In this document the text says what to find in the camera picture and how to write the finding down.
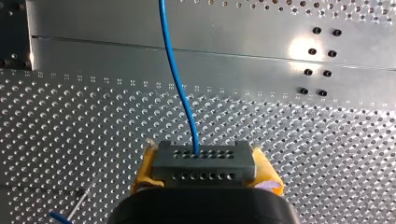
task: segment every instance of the black screw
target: black screw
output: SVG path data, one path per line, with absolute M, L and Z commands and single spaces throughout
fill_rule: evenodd
M 9 60 L 7 60 L 7 59 L 0 60 L 1 67 L 7 67 L 8 65 L 9 65 Z
M 21 65 L 22 65 L 22 67 L 27 68 L 27 67 L 30 67 L 30 62 L 29 61 L 22 62 Z
M 311 54 L 311 55 L 315 55 L 317 53 L 317 50 L 316 49 L 309 49 L 308 53 Z
M 337 52 L 334 50 L 329 50 L 329 53 L 327 55 L 329 55 L 329 57 L 335 58 L 335 56 L 337 56 Z
M 318 95 L 319 96 L 327 96 L 327 92 L 326 91 L 318 91 Z
M 304 74 L 306 74 L 307 76 L 312 76 L 313 73 L 314 72 L 312 72 L 312 70 L 309 68 L 305 69 L 305 71 L 304 71 Z
M 299 93 L 301 93 L 302 95 L 307 95 L 308 94 L 308 90 L 306 88 L 300 88 L 299 89 Z
M 340 30 L 333 30 L 333 31 L 332 31 L 332 34 L 335 35 L 335 36 L 340 36 L 342 33 L 343 33 L 343 32 L 340 31 Z
M 25 9 L 25 6 L 24 6 L 24 4 L 22 4 L 22 3 L 16 3 L 16 4 L 14 5 L 14 8 L 15 8 L 16 10 L 18 10 L 18 11 L 23 11 L 23 10 Z
M 329 71 L 329 70 L 325 70 L 325 71 L 323 72 L 323 76 L 325 76 L 325 77 L 331 77 L 331 76 L 332 76 L 332 72 Z
M 315 35 L 319 35 L 321 33 L 320 27 L 315 27 L 312 32 L 314 32 Z

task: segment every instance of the blue wire end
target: blue wire end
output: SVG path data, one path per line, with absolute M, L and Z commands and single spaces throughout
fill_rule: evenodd
M 171 72 L 176 84 L 178 95 L 180 96 L 181 103 L 183 104 L 184 110 L 186 111 L 187 118 L 189 120 L 191 135 L 192 135 L 193 153 L 195 155 L 199 155 L 199 135 L 197 132 L 197 127 L 195 125 L 194 117 L 191 112 L 189 101 L 186 97 L 186 93 L 183 90 L 183 86 L 181 84 L 181 80 L 178 75 L 175 55 L 172 50 L 172 41 L 169 34 L 168 19 L 166 18 L 165 0 L 159 0 L 159 1 L 160 1 L 161 25 L 163 28 L 163 42 L 165 44 L 166 54 L 168 56 L 169 65 L 171 67 Z
M 67 220 L 65 217 L 61 216 L 59 213 L 54 211 L 49 212 L 49 216 L 55 218 L 59 222 L 63 224 L 73 224 L 71 221 Z

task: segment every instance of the blue wire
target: blue wire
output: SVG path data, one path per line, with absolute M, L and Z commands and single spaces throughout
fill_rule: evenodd
M 63 223 L 63 224 L 73 224 L 71 221 L 67 220 L 65 217 L 61 216 L 60 214 L 56 213 L 56 212 L 50 212 L 49 213 L 50 217 L 55 218 L 56 220 L 58 220 L 59 222 Z
M 183 86 L 181 84 L 180 77 L 177 71 L 177 64 L 175 60 L 175 56 L 172 50 L 172 41 L 169 34 L 168 28 L 168 19 L 166 18 L 166 6 L 165 0 L 160 0 L 160 16 L 161 16 L 161 25 L 163 28 L 163 42 L 165 43 L 166 54 L 168 55 L 169 65 L 171 67 L 172 76 L 174 78 L 178 95 L 181 98 L 181 102 L 183 103 L 184 110 L 186 111 L 187 118 L 189 119 L 189 124 L 191 128 L 192 135 L 192 145 L 193 145 L 193 153 L 195 155 L 199 154 L 199 136 L 197 132 L 197 128 L 195 126 L 194 117 L 192 115 L 189 101 L 187 100 L 186 93 L 183 90 Z

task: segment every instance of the gray terminal block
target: gray terminal block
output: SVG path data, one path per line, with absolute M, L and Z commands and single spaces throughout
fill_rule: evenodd
M 238 187 L 256 175 L 250 146 L 236 141 L 234 146 L 200 146 L 200 155 L 192 146 L 159 144 L 152 166 L 152 177 L 166 187 Z

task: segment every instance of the perforated metal panel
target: perforated metal panel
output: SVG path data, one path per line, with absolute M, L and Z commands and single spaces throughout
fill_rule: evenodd
M 262 146 L 303 223 L 396 222 L 393 1 L 168 4 L 203 144 Z M 53 222 L 94 182 L 74 221 L 106 223 L 147 138 L 191 143 L 157 1 L 28 5 L 37 71 L 0 70 L 1 214 Z

